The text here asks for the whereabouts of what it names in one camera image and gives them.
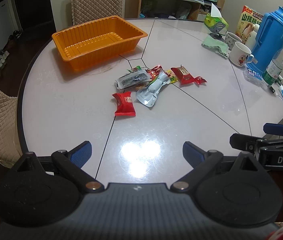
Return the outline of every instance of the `blue thermos flask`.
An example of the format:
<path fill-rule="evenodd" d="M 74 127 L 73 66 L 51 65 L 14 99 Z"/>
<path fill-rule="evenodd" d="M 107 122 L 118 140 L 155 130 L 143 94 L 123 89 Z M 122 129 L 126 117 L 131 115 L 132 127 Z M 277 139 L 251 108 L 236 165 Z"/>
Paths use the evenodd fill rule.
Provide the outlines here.
<path fill-rule="evenodd" d="M 283 47 L 283 7 L 265 13 L 260 24 L 252 54 L 258 62 L 247 66 L 260 75 L 266 70 L 275 53 Z"/>

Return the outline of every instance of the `green cloth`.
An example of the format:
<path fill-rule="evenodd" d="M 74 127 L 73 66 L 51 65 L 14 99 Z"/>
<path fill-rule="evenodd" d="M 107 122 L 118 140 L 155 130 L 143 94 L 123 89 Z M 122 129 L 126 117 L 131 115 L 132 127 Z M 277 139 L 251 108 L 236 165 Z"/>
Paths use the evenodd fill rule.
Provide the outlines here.
<path fill-rule="evenodd" d="M 228 45 L 220 40 L 215 40 L 210 35 L 207 35 L 206 39 L 203 41 L 202 46 L 213 50 L 215 53 L 221 55 L 224 58 L 228 58 Z"/>

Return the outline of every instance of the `bottle label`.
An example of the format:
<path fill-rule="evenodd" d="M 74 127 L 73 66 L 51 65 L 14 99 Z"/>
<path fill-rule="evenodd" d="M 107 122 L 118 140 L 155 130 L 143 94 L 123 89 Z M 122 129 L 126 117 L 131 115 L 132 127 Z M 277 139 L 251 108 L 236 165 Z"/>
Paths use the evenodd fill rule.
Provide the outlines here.
<path fill-rule="evenodd" d="M 278 78 L 282 69 L 278 68 L 273 61 L 271 61 L 266 68 L 266 71 L 263 73 L 262 77 L 267 84 L 272 85 L 275 80 Z"/>

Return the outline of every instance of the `orange plastic tray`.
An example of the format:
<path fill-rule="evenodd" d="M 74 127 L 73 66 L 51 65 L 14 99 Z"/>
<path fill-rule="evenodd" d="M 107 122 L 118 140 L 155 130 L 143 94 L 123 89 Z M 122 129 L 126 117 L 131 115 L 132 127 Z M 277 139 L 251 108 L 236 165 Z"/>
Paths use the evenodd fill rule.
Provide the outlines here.
<path fill-rule="evenodd" d="M 74 71 L 135 49 L 147 33 L 118 16 L 106 17 L 54 33 L 52 39 Z"/>

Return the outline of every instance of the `desk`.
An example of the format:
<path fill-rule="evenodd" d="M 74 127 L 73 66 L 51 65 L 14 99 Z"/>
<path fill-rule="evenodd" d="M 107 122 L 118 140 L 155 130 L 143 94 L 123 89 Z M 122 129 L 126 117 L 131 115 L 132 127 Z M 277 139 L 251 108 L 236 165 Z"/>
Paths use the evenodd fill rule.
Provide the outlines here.
<path fill-rule="evenodd" d="M 247 82 L 242 68 L 201 46 L 209 33 L 203 23 L 129 22 L 148 33 L 136 50 L 78 76 L 65 72 L 67 65 L 53 41 L 35 56 L 19 93 L 17 126 L 23 151 L 46 156 L 89 140 L 92 157 L 82 169 L 105 186 L 165 182 L 169 187 L 192 170 L 182 155 L 185 141 L 236 156 L 239 151 L 229 145 L 233 133 L 262 137 L 264 123 L 283 121 L 280 97 Z M 139 103 L 132 92 L 136 117 L 115 117 L 115 79 L 131 67 L 157 64 L 164 69 L 183 65 L 207 83 L 169 84 L 152 108 Z"/>

